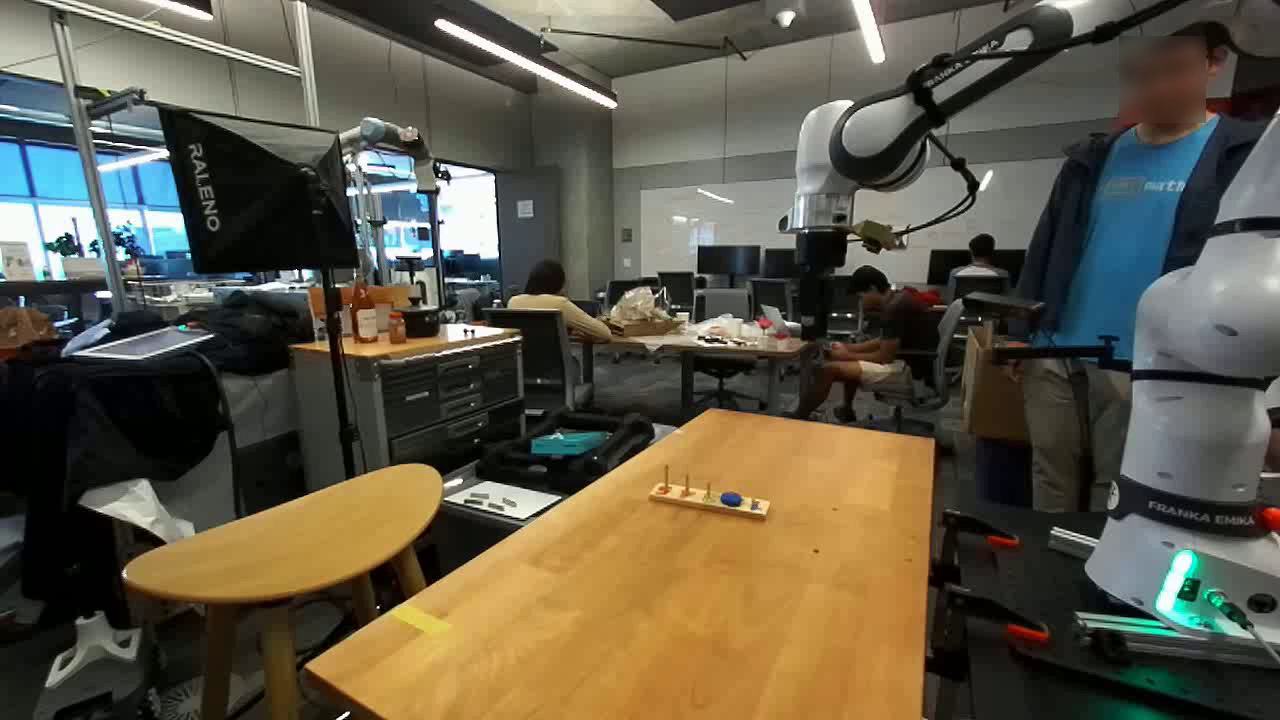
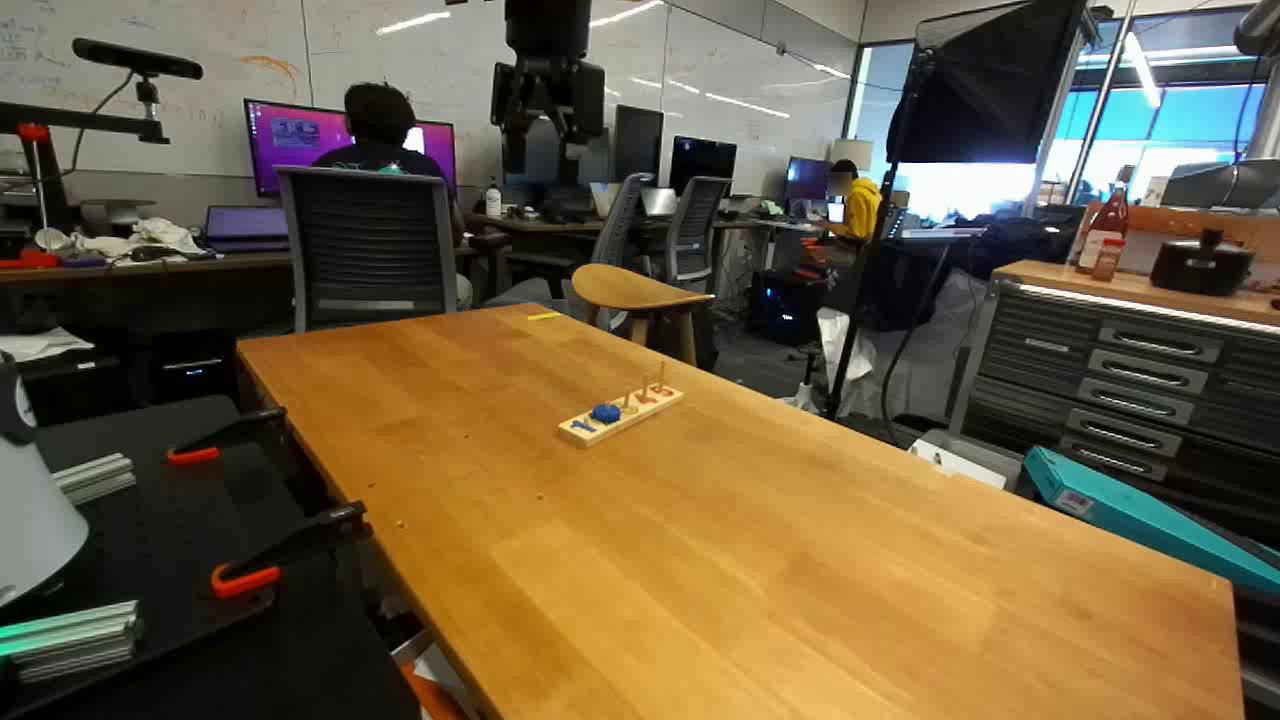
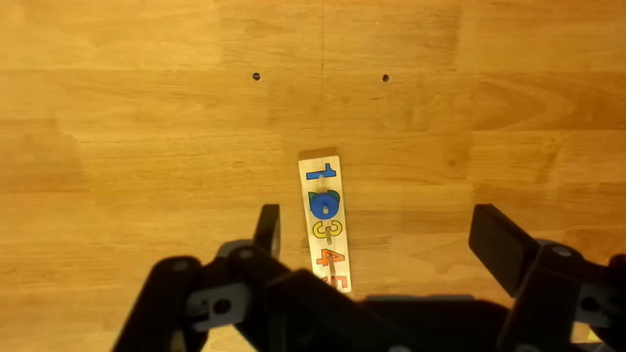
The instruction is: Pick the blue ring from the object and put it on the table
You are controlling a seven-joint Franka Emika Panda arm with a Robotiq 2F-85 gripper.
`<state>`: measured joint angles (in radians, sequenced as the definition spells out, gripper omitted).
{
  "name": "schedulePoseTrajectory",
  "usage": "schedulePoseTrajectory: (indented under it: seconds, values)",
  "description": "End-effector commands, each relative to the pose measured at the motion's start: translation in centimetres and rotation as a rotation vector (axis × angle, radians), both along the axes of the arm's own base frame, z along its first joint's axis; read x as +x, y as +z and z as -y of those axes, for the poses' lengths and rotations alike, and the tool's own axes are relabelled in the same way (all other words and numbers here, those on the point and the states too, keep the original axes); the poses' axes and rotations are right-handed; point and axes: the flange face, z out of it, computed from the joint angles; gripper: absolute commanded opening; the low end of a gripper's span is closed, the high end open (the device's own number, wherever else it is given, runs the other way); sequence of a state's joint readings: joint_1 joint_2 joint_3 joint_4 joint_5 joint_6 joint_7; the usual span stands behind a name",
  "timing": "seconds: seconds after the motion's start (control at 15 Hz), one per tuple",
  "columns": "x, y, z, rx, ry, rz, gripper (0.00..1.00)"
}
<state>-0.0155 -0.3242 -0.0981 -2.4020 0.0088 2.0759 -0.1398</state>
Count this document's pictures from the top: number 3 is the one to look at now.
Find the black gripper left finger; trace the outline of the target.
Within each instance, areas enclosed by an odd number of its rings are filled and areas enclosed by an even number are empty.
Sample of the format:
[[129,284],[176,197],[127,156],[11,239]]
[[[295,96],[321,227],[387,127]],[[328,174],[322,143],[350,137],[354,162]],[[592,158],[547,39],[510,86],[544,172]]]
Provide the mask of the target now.
[[277,260],[279,207],[264,205],[250,240],[225,242],[207,264],[156,262],[113,352],[201,352],[234,327],[256,352],[358,350],[358,305],[307,270]]

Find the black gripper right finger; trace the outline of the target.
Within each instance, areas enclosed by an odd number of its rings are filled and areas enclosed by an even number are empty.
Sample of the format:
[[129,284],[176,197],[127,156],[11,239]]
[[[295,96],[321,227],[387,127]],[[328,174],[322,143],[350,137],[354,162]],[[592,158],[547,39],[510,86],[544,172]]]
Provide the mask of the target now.
[[577,352],[575,323],[585,323],[606,352],[626,352],[624,252],[590,262],[573,246],[530,237],[493,203],[473,207],[467,244],[514,299],[499,352]]

